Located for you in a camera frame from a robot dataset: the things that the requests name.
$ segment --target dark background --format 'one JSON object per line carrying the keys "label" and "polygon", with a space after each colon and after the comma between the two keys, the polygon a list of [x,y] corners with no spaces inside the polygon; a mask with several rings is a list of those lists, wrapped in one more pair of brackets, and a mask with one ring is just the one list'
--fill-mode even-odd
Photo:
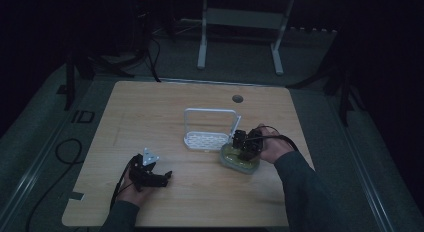
{"label": "dark background", "polygon": [[[172,1],[175,19],[201,17],[202,0]],[[243,5],[244,0],[235,1]],[[336,54],[348,57],[349,63],[355,65],[353,84],[359,89],[421,211],[424,210],[421,196],[424,194],[423,2],[296,0],[289,20],[290,26],[303,27],[306,31],[312,28],[339,31],[342,46],[333,49],[339,49]],[[102,0],[0,0],[0,3],[0,134],[3,135],[44,80],[64,63],[71,35],[79,34],[89,47],[102,54],[115,51],[119,33],[116,27],[111,27],[109,17],[104,16]],[[264,3],[258,3],[257,9],[264,9]],[[267,8],[278,10],[279,4]]]}

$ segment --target white metal table leg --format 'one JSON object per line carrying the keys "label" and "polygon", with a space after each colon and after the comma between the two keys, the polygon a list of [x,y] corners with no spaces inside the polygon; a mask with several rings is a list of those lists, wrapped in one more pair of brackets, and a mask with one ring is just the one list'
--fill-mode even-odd
{"label": "white metal table leg", "polygon": [[271,54],[272,54],[272,59],[274,61],[275,73],[277,75],[282,75],[284,73],[283,66],[281,64],[280,52],[278,51],[278,49],[280,48],[280,44],[281,44],[281,40],[283,39],[284,31],[286,30],[287,21],[289,19],[290,12],[293,8],[293,3],[294,3],[294,0],[289,1],[288,5],[287,5],[286,12],[285,12],[283,18],[281,19],[281,26],[280,26],[280,29],[278,31],[277,40],[275,41],[275,43],[271,44]]}
{"label": "white metal table leg", "polygon": [[207,0],[203,0],[203,13],[202,13],[202,38],[200,41],[199,58],[197,60],[197,68],[204,69],[206,64],[206,49],[208,41],[206,39],[206,26],[207,26]]}

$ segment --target light wood surface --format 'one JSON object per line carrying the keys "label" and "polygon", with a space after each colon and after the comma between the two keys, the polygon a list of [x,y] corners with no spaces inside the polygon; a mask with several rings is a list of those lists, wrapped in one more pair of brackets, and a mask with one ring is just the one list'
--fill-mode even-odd
{"label": "light wood surface", "polygon": [[[241,95],[242,103],[232,101]],[[287,89],[212,84],[118,82],[110,96],[62,221],[67,226],[101,226],[128,161],[145,147],[158,154],[156,174],[173,171],[141,208],[137,226],[259,227],[287,226],[282,183],[273,165],[261,161],[253,175],[224,167],[218,152],[193,151],[184,144],[186,108],[232,109],[238,129],[259,123],[291,138],[312,165]],[[228,119],[194,118],[200,131],[229,132]]]}

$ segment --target forearm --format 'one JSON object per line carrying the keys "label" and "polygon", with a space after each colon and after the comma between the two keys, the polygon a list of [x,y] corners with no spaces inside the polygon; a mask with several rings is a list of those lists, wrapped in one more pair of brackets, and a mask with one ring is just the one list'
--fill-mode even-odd
{"label": "forearm", "polygon": [[283,182],[290,231],[348,231],[327,188],[298,151],[274,165]]}
{"label": "forearm", "polygon": [[116,201],[99,232],[132,232],[140,208],[127,201]]}

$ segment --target white wire basket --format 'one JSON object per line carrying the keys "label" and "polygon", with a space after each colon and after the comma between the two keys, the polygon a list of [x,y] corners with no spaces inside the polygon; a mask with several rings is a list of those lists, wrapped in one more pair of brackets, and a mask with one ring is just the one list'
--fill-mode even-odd
{"label": "white wire basket", "polygon": [[[233,122],[229,134],[216,132],[201,132],[189,130],[189,114],[192,112],[212,112],[212,113],[230,113],[233,115]],[[189,149],[204,151],[219,151],[221,147],[229,143],[237,129],[241,116],[234,110],[228,109],[204,109],[204,108],[187,108],[184,111],[184,143]]]}

